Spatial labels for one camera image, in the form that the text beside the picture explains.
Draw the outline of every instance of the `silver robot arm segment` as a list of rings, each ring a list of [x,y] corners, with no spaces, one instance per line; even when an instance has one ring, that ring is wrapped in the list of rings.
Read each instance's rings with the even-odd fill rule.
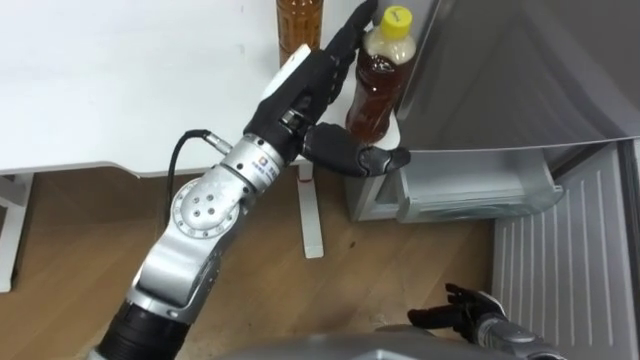
[[[247,135],[224,160],[180,189],[167,229],[153,246],[127,301],[191,324],[218,274],[220,257],[248,211],[284,164],[271,146]]]
[[[255,135],[245,135],[233,148],[215,136],[209,140],[228,153],[175,195],[167,229],[89,359],[173,359],[215,283],[220,257],[249,204],[285,166]]]
[[[526,360],[566,360],[539,335],[503,317],[487,314],[476,329],[476,343]]]

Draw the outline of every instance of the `table leg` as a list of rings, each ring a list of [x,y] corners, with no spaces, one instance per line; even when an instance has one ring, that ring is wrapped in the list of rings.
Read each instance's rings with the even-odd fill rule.
[[[32,183],[33,174],[16,175],[13,181],[0,176],[0,206],[7,208],[0,230],[0,293],[11,291],[11,277]]]
[[[313,165],[311,163],[298,166],[298,199],[300,201],[304,255],[307,259],[323,257],[320,212],[318,211],[316,184],[313,181]]]

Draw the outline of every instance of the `refrigerator door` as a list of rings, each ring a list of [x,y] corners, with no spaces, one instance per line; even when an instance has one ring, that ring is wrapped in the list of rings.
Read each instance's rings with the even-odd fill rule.
[[[421,49],[399,109],[412,150],[559,146],[640,136],[637,0],[383,0]]]
[[[621,156],[626,147],[608,145],[560,177],[565,196],[551,209],[495,223],[492,295],[568,359],[640,358],[638,160]]]

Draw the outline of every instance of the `black glove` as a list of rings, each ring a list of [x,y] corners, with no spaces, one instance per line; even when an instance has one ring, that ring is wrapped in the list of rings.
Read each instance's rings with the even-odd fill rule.
[[[407,316],[415,327],[421,329],[453,328],[465,340],[475,343],[475,330],[480,318],[491,315],[507,320],[502,305],[493,297],[453,284],[446,284],[450,305],[426,310],[409,310]]]

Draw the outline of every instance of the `wooden floor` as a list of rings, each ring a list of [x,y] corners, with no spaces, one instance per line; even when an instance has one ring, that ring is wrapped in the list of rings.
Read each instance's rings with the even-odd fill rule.
[[[408,309],[444,304],[445,282],[487,286],[488,224],[351,223],[341,180],[316,173],[325,257],[303,257],[289,170],[224,256],[180,359],[406,323]],[[36,177],[15,288],[0,295],[0,359],[84,358],[163,230],[163,184],[117,169]]]

